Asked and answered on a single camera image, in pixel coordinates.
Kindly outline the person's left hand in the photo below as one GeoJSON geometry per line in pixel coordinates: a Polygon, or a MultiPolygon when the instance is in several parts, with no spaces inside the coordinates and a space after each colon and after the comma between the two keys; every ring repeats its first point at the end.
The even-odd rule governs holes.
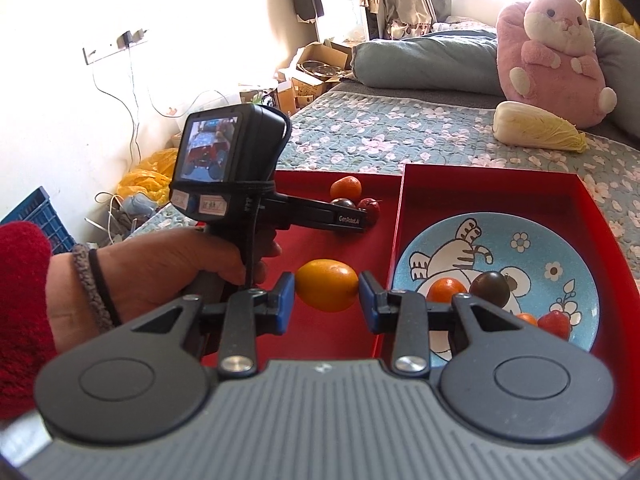
{"type": "Polygon", "coordinates": [[[239,249],[193,228],[159,230],[91,250],[52,257],[47,314],[62,353],[167,304],[202,272],[242,285],[239,249]]]}

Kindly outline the red knit sleeve forearm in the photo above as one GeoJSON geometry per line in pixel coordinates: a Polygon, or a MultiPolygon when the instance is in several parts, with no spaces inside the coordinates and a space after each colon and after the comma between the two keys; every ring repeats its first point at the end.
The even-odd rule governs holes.
{"type": "Polygon", "coordinates": [[[46,284],[51,246],[24,221],[1,227],[1,418],[35,406],[35,380],[56,355],[47,316],[46,284]]]}

